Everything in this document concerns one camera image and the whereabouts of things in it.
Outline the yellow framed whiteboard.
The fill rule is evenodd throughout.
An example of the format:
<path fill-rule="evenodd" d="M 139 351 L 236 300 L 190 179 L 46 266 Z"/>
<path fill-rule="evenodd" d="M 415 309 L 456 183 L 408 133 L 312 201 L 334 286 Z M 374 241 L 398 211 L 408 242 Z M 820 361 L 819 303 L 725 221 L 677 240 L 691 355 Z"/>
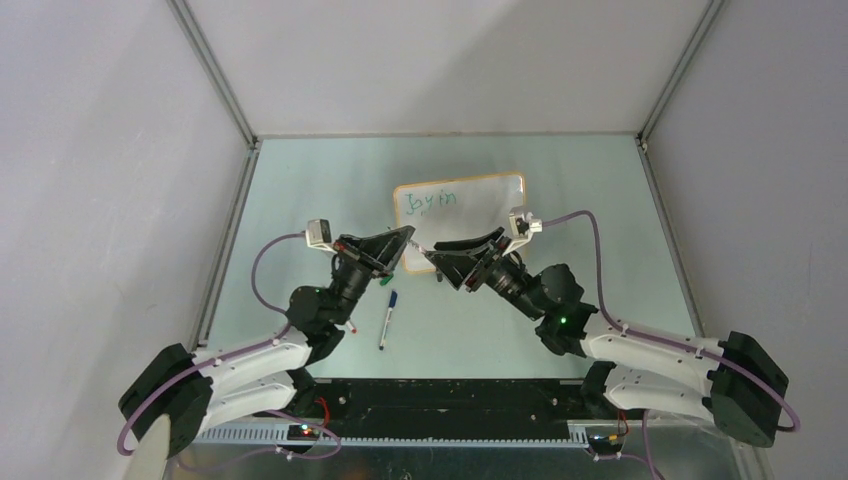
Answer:
<path fill-rule="evenodd" d="M 476 238 L 498 227 L 526 203 L 526 181 L 519 172 L 401 185 L 393 192 L 396 223 L 415 228 L 412 241 L 431 249 L 440 241 Z"/>

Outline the green marker pen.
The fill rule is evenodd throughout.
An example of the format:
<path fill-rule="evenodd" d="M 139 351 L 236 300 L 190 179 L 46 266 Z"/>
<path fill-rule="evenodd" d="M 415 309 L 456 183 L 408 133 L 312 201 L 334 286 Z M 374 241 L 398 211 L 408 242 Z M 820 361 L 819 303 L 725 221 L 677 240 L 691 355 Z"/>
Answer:
<path fill-rule="evenodd" d="M 409 241 L 409 244 L 411 245 L 411 247 L 412 247 L 415 251 L 417 251 L 417 252 L 418 252 L 418 253 L 420 253 L 421 255 L 426 255 L 426 254 L 427 254 L 427 252 L 428 252 L 428 250 L 427 250 L 426 248 L 424 248 L 423 246 L 421 246 L 420 244 L 418 244 L 418 243 L 416 243 L 416 242 L 413 242 L 412 240 L 410 240 L 410 241 Z"/>

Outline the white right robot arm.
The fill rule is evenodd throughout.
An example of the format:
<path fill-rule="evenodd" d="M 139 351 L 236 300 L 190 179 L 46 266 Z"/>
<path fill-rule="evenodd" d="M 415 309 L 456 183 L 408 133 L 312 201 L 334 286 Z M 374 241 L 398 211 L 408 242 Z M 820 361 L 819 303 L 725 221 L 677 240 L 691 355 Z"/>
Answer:
<path fill-rule="evenodd" d="M 583 301 L 570 267 L 531 274 L 501 228 L 472 240 L 438 242 L 425 258 L 457 290 L 486 285 L 529 319 L 553 354 L 592 360 L 581 387 L 585 411 L 669 412 L 712 422 L 725 435 L 773 446 L 788 376 L 752 336 L 724 340 L 630 326 Z"/>

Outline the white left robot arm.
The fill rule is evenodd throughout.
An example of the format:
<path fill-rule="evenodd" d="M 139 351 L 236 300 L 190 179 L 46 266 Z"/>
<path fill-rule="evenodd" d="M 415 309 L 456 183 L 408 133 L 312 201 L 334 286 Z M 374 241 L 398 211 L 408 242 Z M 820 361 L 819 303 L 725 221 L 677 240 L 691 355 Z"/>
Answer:
<path fill-rule="evenodd" d="M 130 436 L 142 441 L 161 417 L 170 422 L 166 458 L 173 458 L 205 431 L 240 417 L 268 411 L 304 416 L 316 403 L 308 366 L 328 357 L 352 331 L 351 317 L 371 281 L 391 276 L 415 233 L 406 225 L 369 237 L 333 237 L 327 220 L 279 236 L 261 248 L 297 239 L 330 254 L 329 286 L 304 285 L 280 307 L 260 292 L 266 308 L 284 325 L 269 336 L 231 349 L 188 351 L 176 343 L 163 348 L 119 400 L 125 424 L 117 451 L 129 457 Z"/>

